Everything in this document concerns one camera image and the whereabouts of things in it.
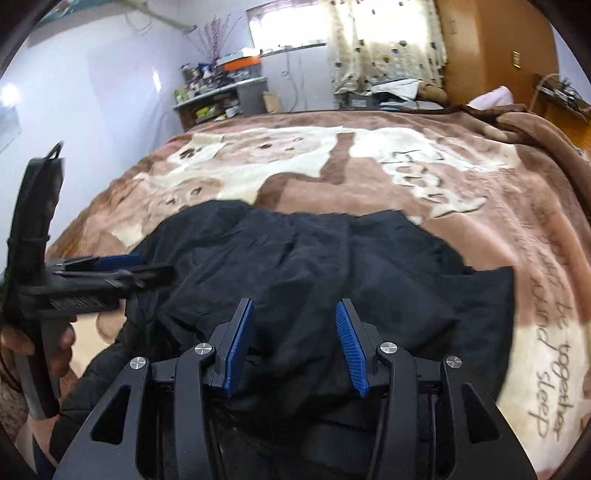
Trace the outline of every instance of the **blue gripper pad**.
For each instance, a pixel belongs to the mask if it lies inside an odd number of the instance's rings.
[[[343,353],[349,367],[351,382],[359,395],[364,397],[369,392],[366,358],[342,301],[338,302],[336,306],[335,320],[340,344],[343,347]]]
[[[240,383],[240,375],[242,375],[246,354],[254,336],[253,313],[252,300],[249,300],[226,358],[226,378],[222,388],[227,398],[234,393]]]
[[[110,272],[126,267],[136,267],[143,263],[143,257],[138,254],[113,255],[111,257],[100,257],[96,261],[95,270],[98,272]]]

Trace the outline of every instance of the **orange container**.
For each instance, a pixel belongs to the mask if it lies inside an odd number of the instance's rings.
[[[260,57],[244,57],[243,59],[236,59],[229,61],[222,65],[224,72],[231,72],[232,70],[243,69],[251,65],[257,65],[261,62]]]

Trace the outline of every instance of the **cluttered shelf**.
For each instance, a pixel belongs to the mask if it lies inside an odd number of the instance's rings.
[[[178,110],[183,107],[190,106],[194,103],[198,103],[200,100],[206,99],[207,97],[217,95],[218,93],[227,92],[229,90],[237,89],[238,87],[249,85],[250,83],[257,83],[257,82],[265,82],[266,83],[267,78],[266,77],[256,77],[256,78],[252,78],[252,79],[248,79],[248,80],[241,80],[240,82],[230,83],[229,85],[225,85],[223,87],[216,88],[216,89],[210,90],[205,93],[201,93],[199,95],[194,96],[193,98],[190,98],[188,100],[180,102],[174,107],[174,109]]]
[[[534,74],[532,86],[535,95],[530,110],[560,128],[576,147],[590,155],[591,105],[581,98],[565,77],[557,80]]]
[[[253,49],[244,48],[215,65],[187,64],[181,70],[185,85],[174,91],[174,110],[185,131],[238,114],[267,112],[267,78],[261,76],[261,59]]]

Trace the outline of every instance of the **light switch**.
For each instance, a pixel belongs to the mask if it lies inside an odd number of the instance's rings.
[[[518,51],[513,52],[513,66],[517,69],[521,68],[521,55]]]

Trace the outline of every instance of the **wooden cabinet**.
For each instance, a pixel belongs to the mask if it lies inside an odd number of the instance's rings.
[[[447,47],[444,88],[452,103],[505,85],[529,105],[534,73],[558,72],[550,22],[528,0],[437,0]],[[521,68],[513,66],[519,53]]]
[[[591,126],[565,108],[550,102],[545,105],[544,118],[560,128],[575,146],[591,157]]]

